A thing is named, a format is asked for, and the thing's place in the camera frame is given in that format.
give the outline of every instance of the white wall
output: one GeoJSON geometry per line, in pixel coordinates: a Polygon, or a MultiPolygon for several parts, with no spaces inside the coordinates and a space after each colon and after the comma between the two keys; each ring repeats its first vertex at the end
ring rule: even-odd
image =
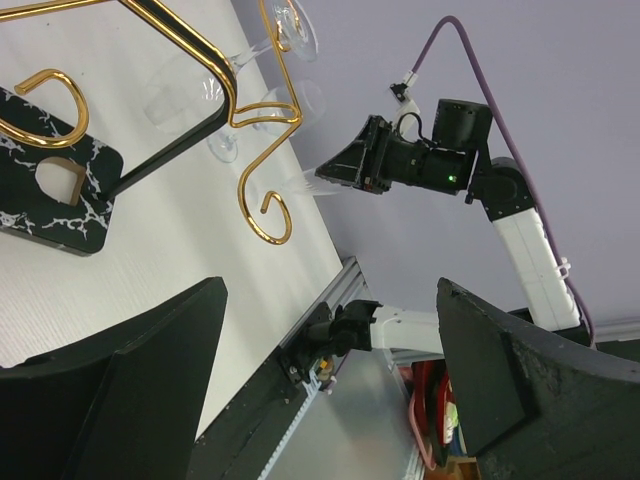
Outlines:
{"type": "MultiPolygon", "coordinates": [[[[248,35],[263,38],[257,1],[234,3],[248,35]]],[[[346,146],[368,114],[390,118],[386,87],[412,66],[437,21],[457,15],[594,318],[640,316],[640,2],[303,3],[321,39],[321,58],[305,64],[291,55],[288,63],[296,78],[312,78],[328,97],[325,118],[293,141],[304,167],[346,146]]],[[[281,83],[270,54],[261,66],[272,85],[281,83]]],[[[429,129],[439,98],[483,101],[453,29],[436,41],[414,96],[429,129]]],[[[490,146],[493,156],[508,153],[495,129],[490,146]]],[[[357,255],[382,302],[432,310],[436,282],[446,276],[502,308],[524,305],[479,205],[401,185],[382,197],[363,193],[318,203],[338,248],[357,255]]]]}

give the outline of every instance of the white bracket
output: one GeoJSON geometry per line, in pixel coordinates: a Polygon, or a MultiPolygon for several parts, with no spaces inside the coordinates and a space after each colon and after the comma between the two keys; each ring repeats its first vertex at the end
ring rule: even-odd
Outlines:
{"type": "Polygon", "coordinates": [[[442,355],[437,313],[411,312],[383,306],[376,310],[372,324],[373,348],[417,350],[442,355]]]}
{"type": "Polygon", "coordinates": [[[558,265],[535,208],[493,222],[529,303],[533,323],[555,331],[580,325],[580,312],[565,278],[570,265],[558,265]]]}
{"type": "MultiPolygon", "coordinates": [[[[407,113],[415,113],[417,115],[420,115],[420,109],[418,108],[418,104],[414,102],[413,98],[411,98],[411,93],[409,92],[409,89],[416,82],[417,79],[418,79],[418,75],[416,75],[413,72],[407,72],[407,74],[402,79],[402,83],[404,83],[407,86],[407,90],[404,92],[404,97],[405,97],[404,101],[400,101],[397,97],[395,97],[398,103],[400,104],[400,107],[396,111],[396,117],[393,120],[394,125],[397,125],[398,122],[400,121],[400,118],[402,118],[402,116],[406,115],[407,113]]],[[[402,121],[402,125],[400,125],[400,130],[399,130],[400,135],[404,137],[406,133],[411,129],[411,127],[413,127],[416,121],[417,120],[414,116],[406,117],[402,121]]]]}

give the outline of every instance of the black marble base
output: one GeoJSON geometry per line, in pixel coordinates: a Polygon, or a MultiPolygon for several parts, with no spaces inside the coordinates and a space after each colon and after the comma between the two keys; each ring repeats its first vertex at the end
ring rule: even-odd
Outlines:
{"type": "MultiPolygon", "coordinates": [[[[17,127],[38,135],[60,136],[70,125],[0,87],[0,115],[17,127]]],[[[98,194],[120,178],[122,156],[85,135],[63,149],[20,144],[0,134],[0,231],[41,244],[88,256],[105,244],[113,201],[98,194]],[[76,206],[46,195],[36,181],[38,164],[51,157],[71,160],[86,169],[76,206]]]]}

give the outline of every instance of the black mount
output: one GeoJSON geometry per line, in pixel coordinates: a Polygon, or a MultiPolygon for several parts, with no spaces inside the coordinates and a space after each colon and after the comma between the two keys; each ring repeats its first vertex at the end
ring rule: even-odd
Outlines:
{"type": "Polygon", "coordinates": [[[480,200],[491,222],[536,206],[529,186],[515,160],[501,157],[491,160],[488,148],[482,148],[469,185],[465,203],[480,200]]]}
{"type": "Polygon", "coordinates": [[[400,103],[404,103],[407,100],[406,91],[409,86],[406,83],[394,83],[390,87],[393,95],[398,99],[400,103]]]}
{"type": "Polygon", "coordinates": [[[320,303],[280,355],[280,365],[291,382],[308,382],[309,371],[320,358],[342,357],[352,349],[370,352],[370,326],[380,306],[373,301],[354,300],[344,308],[339,306],[334,319],[327,303],[320,303]]]}
{"type": "Polygon", "coordinates": [[[437,308],[466,449],[482,478],[637,476],[637,363],[523,322],[446,279],[437,308]]]}

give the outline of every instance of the gold metal scroll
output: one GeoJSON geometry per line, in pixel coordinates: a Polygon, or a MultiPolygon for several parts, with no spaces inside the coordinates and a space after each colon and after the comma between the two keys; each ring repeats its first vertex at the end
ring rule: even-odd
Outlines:
{"type": "Polygon", "coordinates": [[[32,3],[31,5],[23,5],[20,7],[4,8],[0,10],[0,23],[33,17],[34,15],[44,15],[69,10],[71,8],[86,7],[87,5],[108,1],[110,0],[51,0],[49,2],[32,3]]]}
{"type": "Polygon", "coordinates": [[[62,135],[61,137],[36,135],[35,133],[29,133],[15,125],[11,125],[9,122],[1,118],[0,133],[18,142],[40,148],[66,148],[80,141],[89,126],[89,107],[87,106],[87,101],[80,91],[80,88],[78,88],[76,82],[74,82],[66,73],[52,68],[42,70],[16,85],[15,91],[18,95],[26,95],[49,80],[58,80],[61,82],[65,87],[67,87],[69,92],[71,92],[73,100],[76,102],[78,121],[71,133],[62,135]]]}
{"type": "Polygon", "coordinates": [[[265,214],[269,209],[269,205],[271,201],[275,201],[280,210],[282,212],[282,216],[284,217],[284,234],[281,237],[273,237],[265,232],[255,221],[251,212],[249,211],[249,207],[247,205],[246,198],[246,188],[247,182],[249,180],[249,176],[265,161],[265,159],[271,155],[276,148],[282,145],[293,133],[300,127],[303,121],[302,111],[300,110],[300,103],[298,102],[298,97],[296,96],[296,92],[293,88],[293,82],[291,81],[291,77],[289,76],[289,71],[287,70],[287,66],[282,58],[283,51],[286,52],[288,49],[282,45],[280,40],[281,35],[281,27],[280,25],[276,25],[276,31],[274,31],[271,25],[271,19],[267,15],[267,10],[264,5],[264,0],[258,0],[260,6],[260,13],[262,15],[262,22],[264,23],[265,29],[267,30],[267,34],[269,38],[271,38],[271,44],[273,45],[273,51],[278,59],[278,63],[280,65],[280,70],[282,71],[282,75],[285,80],[285,84],[287,86],[287,90],[289,91],[289,95],[291,96],[292,104],[280,103],[280,102],[259,102],[251,105],[247,105],[246,107],[237,108],[236,113],[245,113],[251,110],[263,109],[263,108],[281,108],[284,110],[289,110],[292,114],[291,117],[279,117],[279,116],[262,116],[251,118],[242,122],[231,122],[231,126],[235,128],[241,128],[245,125],[251,125],[253,123],[259,122],[276,122],[276,123],[286,123],[289,124],[289,128],[278,137],[264,152],[262,152],[258,158],[256,158],[249,166],[242,172],[240,175],[240,180],[238,182],[238,203],[240,204],[240,210],[242,211],[242,216],[244,216],[245,220],[249,223],[249,226],[253,229],[254,232],[258,234],[260,238],[262,238],[265,242],[271,243],[273,245],[283,245],[289,241],[291,238],[291,233],[293,232],[293,222],[291,220],[291,213],[289,212],[289,208],[287,204],[284,202],[282,197],[278,192],[273,190],[266,193],[264,199],[262,201],[262,206],[260,207],[260,213],[265,214]]]}

